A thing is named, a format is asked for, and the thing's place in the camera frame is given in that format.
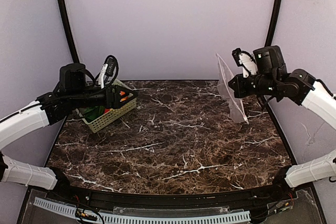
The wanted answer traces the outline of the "clear zip top bag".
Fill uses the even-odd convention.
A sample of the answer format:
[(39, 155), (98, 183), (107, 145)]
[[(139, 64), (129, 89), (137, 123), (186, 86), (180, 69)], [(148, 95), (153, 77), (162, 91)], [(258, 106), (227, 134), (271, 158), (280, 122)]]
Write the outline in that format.
[(234, 90), (229, 87), (228, 82), (234, 77), (232, 71), (228, 67), (224, 59), (216, 53), (219, 81), (217, 89), (219, 95), (228, 102), (229, 117), (234, 123), (247, 123), (248, 118), (245, 114), (244, 105), (242, 99), (235, 98)]

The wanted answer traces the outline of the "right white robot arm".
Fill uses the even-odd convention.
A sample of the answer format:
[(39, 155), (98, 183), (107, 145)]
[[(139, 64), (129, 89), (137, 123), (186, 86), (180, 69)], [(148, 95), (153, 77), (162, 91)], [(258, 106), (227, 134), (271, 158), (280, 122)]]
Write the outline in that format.
[[(252, 54), (237, 48), (232, 56), (243, 72), (228, 83), (235, 98), (269, 96), (281, 101), (289, 98), (335, 127), (335, 94), (325, 83), (303, 69), (288, 73), (279, 46), (267, 46)], [(280, 169), (273, 184), (295, 188), (302, 184), (335, 176), (335, 151), (312, 161)]]

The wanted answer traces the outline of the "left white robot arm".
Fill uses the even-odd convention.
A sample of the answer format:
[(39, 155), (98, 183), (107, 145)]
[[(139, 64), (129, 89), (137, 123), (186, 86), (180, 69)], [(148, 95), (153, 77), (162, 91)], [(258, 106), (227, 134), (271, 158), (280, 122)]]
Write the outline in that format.
[[(116, 59), (103, 65), (95, 78), (82, 63), (60, 68), (59, 82), (52, 92), (39, 96), (24, 108), (1, 119), (1, 149), (19, 138), (53, 125), (73, 110), (102, 106), (120, 109), (137, 98), (136, 91), (114, 84), (119, 72)], [(69, 185), (69, 180), (57, 168), (23, 163), (1, 154), (1, 182), (55, 190)]]

